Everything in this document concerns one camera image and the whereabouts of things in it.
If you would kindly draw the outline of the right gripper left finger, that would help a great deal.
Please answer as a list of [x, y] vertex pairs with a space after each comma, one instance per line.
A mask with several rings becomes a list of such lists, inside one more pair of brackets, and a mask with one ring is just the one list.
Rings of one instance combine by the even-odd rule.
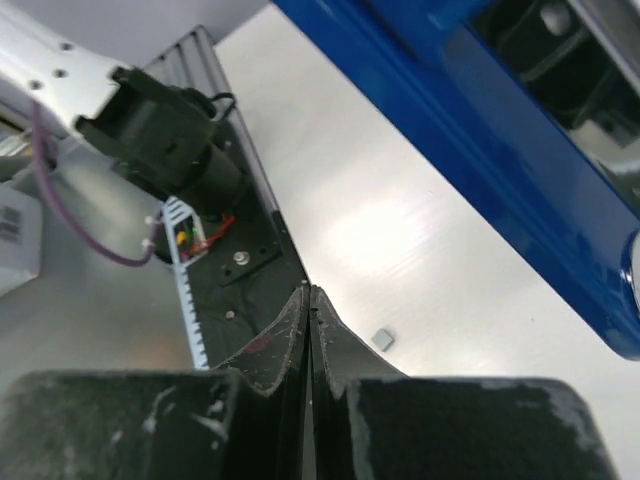
[[1, 401], [5, 479], [298, 479], [306, 291], [206, 371], [40, 371]]

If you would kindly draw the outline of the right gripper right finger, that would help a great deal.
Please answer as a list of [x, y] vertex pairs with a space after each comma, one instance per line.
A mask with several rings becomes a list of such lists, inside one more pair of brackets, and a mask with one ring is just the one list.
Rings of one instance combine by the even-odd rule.
[[310, 294], [322, 479], [613, 479], [583, 399], [549, 378], [410, 377]]

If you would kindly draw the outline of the staple strip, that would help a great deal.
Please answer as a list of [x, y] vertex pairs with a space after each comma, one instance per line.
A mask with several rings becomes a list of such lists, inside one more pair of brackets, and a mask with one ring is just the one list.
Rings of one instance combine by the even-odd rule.
[[395, 342], [393, 335], [385, 329], [379, 329], [372, 337], [372, 342], [381, 351], [387, 351]]

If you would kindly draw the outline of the blue stapler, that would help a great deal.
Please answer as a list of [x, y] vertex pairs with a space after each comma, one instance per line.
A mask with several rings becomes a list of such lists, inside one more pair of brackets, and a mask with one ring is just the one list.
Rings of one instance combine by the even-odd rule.
[[469, 28], [477, 1], [280, 10], [617, 354], [639, 356], [639, 217]]

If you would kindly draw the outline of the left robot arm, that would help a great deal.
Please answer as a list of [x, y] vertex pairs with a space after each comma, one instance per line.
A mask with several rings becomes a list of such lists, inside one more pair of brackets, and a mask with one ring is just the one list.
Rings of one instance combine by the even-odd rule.
[[67, 132], [116, 160], [129, 182], [203, 218], [233, 209], [249, 179], [221, 146], [216, 96], [166, 85], [1, 4], [1, 75]]

